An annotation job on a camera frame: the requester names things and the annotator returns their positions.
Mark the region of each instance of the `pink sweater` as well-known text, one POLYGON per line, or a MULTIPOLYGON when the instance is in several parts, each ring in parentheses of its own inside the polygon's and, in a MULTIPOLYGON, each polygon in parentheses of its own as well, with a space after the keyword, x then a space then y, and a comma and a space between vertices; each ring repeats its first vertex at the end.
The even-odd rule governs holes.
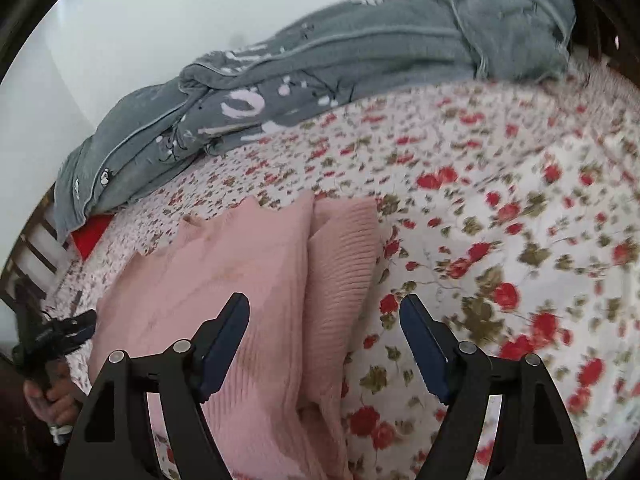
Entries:
MULTIPOLYGON (((249 327, 203 405, 225 463, 262 480, 349 478, 342 362, 378 246, 373 199, 303 192, 275 212, 249 197, 209 221, 184 218, 168 248, 133 256, 98 302, 90 378, 115 349, 137 357, 191 338, 242 292, 249 327)), ((156 398, 149 410, 166 434, 156 398)))

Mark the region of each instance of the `gray clothing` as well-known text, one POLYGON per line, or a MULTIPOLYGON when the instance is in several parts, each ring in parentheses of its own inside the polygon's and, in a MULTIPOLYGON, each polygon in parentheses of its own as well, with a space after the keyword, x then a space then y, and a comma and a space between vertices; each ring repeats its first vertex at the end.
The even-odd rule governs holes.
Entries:
POLYGON ((58 237, 162 186, 203 151, 224 153, 359 98, 558 75, 574 20, 571 0, 351 0, 263 43, 205 54, 120 100, 69 155, 55 188, 58 237))

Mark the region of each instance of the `white wall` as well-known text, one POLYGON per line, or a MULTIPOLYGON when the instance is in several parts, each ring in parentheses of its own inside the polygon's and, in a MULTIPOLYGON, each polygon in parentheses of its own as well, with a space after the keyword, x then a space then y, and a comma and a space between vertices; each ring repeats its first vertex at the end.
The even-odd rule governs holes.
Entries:
POLYGON ((201 54, 263 40, 336 1, 60 0, 45 34, 95 126, 123 95, 171 79, 201 54))
MULTIPOLYGON (((60 0, 0 84, 0 262, 66 155, 125 94, 339 0, 60 0)), ((0 303, 0 349, 15 343, 0 303)))

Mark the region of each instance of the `red cloth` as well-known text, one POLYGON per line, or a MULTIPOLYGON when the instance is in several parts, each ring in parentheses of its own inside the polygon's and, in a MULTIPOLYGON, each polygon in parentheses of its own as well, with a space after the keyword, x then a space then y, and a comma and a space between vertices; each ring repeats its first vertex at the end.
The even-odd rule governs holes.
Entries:
POLYGON ((92 216, 87 220, 86 224, 71 233, 71 238, 83 261, 85 261, 91 254, 91 251, 94 250, 100 237, 111 223, 111 219, 113 219, 113 215, 92 216))

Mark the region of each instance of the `ribbed fabric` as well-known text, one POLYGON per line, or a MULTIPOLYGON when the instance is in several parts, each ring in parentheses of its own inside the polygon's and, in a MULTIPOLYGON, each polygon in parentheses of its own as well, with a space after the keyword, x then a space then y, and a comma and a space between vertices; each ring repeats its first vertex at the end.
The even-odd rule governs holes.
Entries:
MULTIPOLYGON (((314 203, 310 192, 278 212, 250 197, 209 221, 183 219, 173 244, 134 256, 98 302, 90 378, 114 349, 136 357, 190 338, 243 292, 249 327, 222 389, 203 405, 225 463, 262 480, 349 478, 342 362, 377 228, 373 200, 314 203)), ((157 399, 149 410, 165 433, 157 399)))

